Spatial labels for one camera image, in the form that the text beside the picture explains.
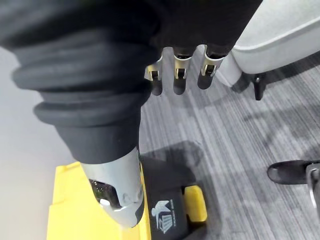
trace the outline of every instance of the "white wall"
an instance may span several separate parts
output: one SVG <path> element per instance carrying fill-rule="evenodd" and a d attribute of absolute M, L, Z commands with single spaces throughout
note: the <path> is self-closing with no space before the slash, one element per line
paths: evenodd
<path fill-rule="evenodd" d="M 55 129 L 34 116 L 40 96 L 14 85 L 17 67 L 0 48 L 0 239 L 44 240 L 55 167 L 73 159 Z"/>

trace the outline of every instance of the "black fabric sleeve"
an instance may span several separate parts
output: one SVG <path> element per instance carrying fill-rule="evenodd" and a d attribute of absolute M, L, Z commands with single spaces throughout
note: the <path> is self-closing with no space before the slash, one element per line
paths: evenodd
<path fill-rule="evenodd" d="M 41 94 L 35 114 L 82 163 L 113 161 L 138 145 L 158 25 L 141 0 L 0 2 L 0 45 L 21 65 L 15 84 Z"/>

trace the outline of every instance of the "logo sticker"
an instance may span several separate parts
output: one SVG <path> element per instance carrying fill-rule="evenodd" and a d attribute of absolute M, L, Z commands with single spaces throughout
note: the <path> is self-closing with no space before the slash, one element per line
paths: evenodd
<path fill-rule="evenodd" d="M 151 209 L 151 214 L 156 220 L 156 229 L 161 230 L 163 234 L 172 227 L 176 226 L 176 215 L 174 201 L 171 199 L 161 200 Z"/>

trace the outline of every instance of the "striped carpet floor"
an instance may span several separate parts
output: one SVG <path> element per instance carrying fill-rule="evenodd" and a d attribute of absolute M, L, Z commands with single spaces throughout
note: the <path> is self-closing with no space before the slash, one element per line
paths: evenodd
<path fill-rule="evenodd" d="M 142 109 L 140 151 L 191 167 L 205 192 L 206 239 L 318 240 L 307 186 L 276 185 L 266 170 L 320 158 L 320 52 L 268 72 L 261 101 L 247 76 L 232 89 L 214 80 L 200 90 L 200 52 L 175 95 L 171 56 L 165 49 L 162 95 Z"/>

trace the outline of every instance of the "chair leg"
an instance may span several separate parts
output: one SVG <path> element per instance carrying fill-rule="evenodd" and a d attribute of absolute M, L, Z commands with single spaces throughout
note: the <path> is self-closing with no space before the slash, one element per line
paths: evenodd
<path fill-rule="evenodd" d="M 260 101 L 262 97 L 264 96 L 264 91 L 266 89 L 267 83 L 266 83 L 266 73 L 258 73 L 255 74 L 252 82 L 254 86 L 254 96 L 255 100 Z"/>

